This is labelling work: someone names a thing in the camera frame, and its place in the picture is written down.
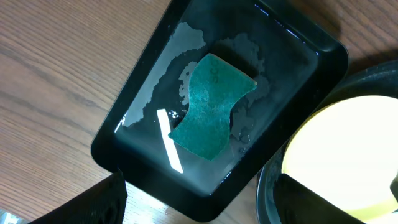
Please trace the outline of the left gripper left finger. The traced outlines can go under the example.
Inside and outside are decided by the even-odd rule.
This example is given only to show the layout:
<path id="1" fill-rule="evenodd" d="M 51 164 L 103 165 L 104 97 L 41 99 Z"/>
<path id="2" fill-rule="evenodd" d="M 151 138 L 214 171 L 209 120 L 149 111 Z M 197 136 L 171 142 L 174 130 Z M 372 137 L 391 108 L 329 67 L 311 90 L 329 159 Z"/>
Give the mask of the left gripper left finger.
<path id="1" fill-rule="evenodd" d="M 31 224 L 122 224 L 126 200 L 119 170 Z"/>

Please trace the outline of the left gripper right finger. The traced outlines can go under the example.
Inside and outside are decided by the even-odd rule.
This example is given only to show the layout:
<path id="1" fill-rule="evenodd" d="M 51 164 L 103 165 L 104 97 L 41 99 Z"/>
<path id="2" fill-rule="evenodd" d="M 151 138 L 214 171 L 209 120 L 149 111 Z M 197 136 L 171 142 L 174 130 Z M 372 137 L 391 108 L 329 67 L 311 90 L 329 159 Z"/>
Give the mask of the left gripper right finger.
<path id="1" fill-rule="evenodd" d="M 363 224 L 287 174 L 274 183 L 274 203 L 282 224 Z"/>

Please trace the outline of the yellow plate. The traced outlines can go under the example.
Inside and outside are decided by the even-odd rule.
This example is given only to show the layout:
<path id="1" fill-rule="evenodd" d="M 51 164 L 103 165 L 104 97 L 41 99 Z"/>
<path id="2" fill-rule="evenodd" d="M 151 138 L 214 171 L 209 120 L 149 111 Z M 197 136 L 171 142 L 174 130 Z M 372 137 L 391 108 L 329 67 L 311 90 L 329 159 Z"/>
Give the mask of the yellow plate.
<path id="1" fill-rule="evenodd" d="M 397 223 L 397 99 L 368 95 L 318 110 L 287 145 L 282 173 L 365 223 Z"/>

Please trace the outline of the green yellow sponge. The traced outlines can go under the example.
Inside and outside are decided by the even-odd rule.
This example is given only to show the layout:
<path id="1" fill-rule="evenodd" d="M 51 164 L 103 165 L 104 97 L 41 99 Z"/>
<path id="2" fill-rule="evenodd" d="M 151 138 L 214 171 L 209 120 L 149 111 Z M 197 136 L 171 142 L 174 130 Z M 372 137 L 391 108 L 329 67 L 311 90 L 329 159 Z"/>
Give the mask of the green yellow sponge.
<path id="1" fill-rule="evenodd" d="M 169 138 L 189 152 L 213 160 L 229 144 L 233 106 L 257 82 L 214 54 L 196 65 L 188 83 L 188 110 Z"/>

